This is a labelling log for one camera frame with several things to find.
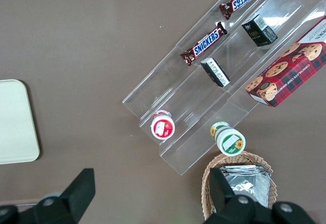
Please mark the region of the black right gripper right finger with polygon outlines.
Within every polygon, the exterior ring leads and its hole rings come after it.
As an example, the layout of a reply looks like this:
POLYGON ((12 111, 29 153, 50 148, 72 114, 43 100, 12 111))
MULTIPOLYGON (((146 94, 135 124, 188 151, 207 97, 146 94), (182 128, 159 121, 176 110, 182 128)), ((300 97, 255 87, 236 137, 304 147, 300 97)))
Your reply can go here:
POLYGON ((255 202, 245 195, 236 195, 223 173, 212 168, 209 173, 210 195, 216 212, 205 223, 253 223, 255 202))

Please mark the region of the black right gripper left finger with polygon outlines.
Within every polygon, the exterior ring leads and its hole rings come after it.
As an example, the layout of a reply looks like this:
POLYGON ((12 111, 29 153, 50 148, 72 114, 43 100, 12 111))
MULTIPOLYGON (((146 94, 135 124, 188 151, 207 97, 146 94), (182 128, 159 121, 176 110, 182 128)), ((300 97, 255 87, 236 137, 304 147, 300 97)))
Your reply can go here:
POLYGON ((95 192, 94 169, 83 169, 58 197, 50 196, 37 204, 36 223, 79 223, 95 192))

